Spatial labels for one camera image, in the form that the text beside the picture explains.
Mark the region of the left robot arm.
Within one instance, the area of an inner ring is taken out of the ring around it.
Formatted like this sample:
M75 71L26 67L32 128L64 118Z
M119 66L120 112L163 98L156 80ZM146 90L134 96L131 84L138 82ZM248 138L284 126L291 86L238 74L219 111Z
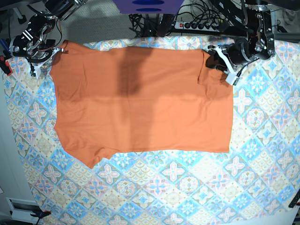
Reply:
M212 0L215 6L236 30L246 38L236 39L233 44L208 47L209 58L206 67L229 71L237 66L252 63L257 59L268 60L275 54L274 34L272 32L271 10L262 0L241 0L238 8L231 0Z

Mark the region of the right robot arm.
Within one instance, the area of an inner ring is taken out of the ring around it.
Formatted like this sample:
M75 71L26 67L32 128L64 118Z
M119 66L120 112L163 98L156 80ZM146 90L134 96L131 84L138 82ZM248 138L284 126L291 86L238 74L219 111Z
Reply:
M44 0L45 10L29 9L35 14L29 19L27 28L9 43L8 52L13 57L23 57L30 63L42 63L52 57L56 50L54 39L44 37L54 28L58 21L69 18L85 0Z

